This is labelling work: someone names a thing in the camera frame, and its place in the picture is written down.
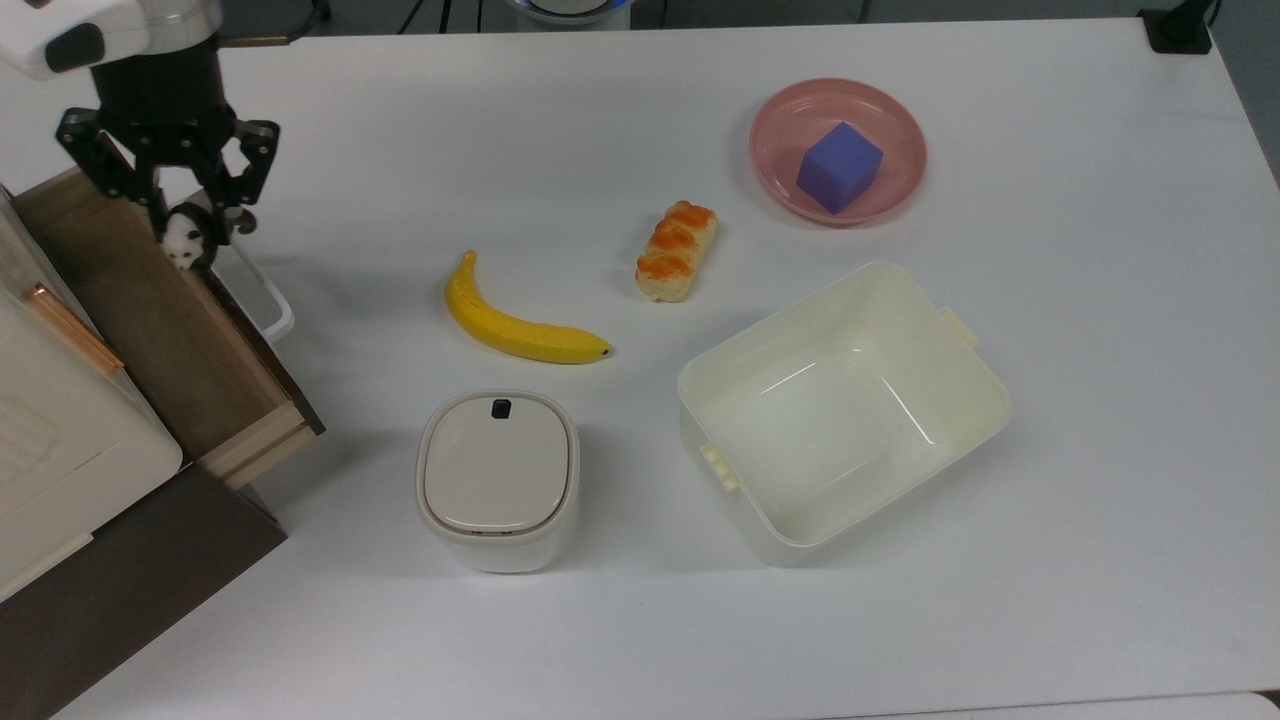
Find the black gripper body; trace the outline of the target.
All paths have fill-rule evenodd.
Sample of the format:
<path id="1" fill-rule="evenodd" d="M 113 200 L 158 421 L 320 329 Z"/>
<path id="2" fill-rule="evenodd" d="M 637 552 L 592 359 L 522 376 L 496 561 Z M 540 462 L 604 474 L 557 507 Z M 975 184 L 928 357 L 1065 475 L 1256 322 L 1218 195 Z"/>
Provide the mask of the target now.
<path id="1" fill-rule="evenodd" d="M 188 167 L 191 151 L 212 167 L 223 164 L 236 117 L 224 94 L 218 41 L 102 63 L 90 73 L 100 126 L 132 152 Z"/>

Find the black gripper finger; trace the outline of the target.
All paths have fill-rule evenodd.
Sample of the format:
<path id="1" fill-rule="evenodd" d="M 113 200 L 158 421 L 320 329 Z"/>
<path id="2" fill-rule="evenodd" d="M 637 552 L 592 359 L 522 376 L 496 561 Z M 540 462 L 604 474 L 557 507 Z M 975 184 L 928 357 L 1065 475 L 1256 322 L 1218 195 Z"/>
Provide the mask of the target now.
<path id="1" fill-rule="evenodd" d="M 109 199 L 125 199 L 145 211 L 154 236 L 163 237 L 168 205 L 157 170 L 147 158 L 128 160 L 102 128 L 97 113 L 86 108 L 64 111 L 56 140 L 79 170 Z"/>
<path id="2" fill-rule="evenodd" d="M 241 120 L 236 117 L 198 119 L 198 183 L 210 204 L 207 237 L 225 238 L 229 213 L 259 201 L 275 160 L 280 127 L 270 120 Z M 238 147 L 246 167 L 228 170 L 224 149 Z"/>

